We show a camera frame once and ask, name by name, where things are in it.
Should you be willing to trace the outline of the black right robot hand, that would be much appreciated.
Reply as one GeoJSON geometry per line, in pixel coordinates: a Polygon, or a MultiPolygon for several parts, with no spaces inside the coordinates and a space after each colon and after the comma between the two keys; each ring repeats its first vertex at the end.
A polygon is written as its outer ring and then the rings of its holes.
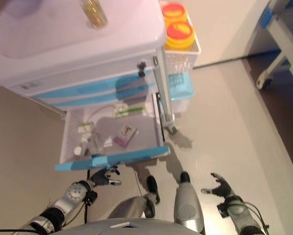
{"type": "Polygon", "coordinates": [[[235,195],[235,192],[232,190],[231,186],[224,177],[214,172],[210,173],[210,175],[215,178],[219,185],[215,188],[202,188],[201,193],[212,194],[223,198],[228,198],[235,195]]]}

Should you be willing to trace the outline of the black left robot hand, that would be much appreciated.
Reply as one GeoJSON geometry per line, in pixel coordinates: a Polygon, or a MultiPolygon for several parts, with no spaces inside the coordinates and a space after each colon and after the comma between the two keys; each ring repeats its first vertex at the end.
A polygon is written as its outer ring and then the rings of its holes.
{"type": "Polygon", "coordinates": [[[110,178],[110,176],[107,176],[107,173],[115,173],[116,175],[120,175],[120,172],[117,169],[117,166],[111,166],[109,168],[103,168],[96,173],[94,173],[92,176],[89,177],[89,181],[92,181],[93,185],[95,187],[97,186],[119,186],[122,184],[120,180],[113,180],[110,178]]]}

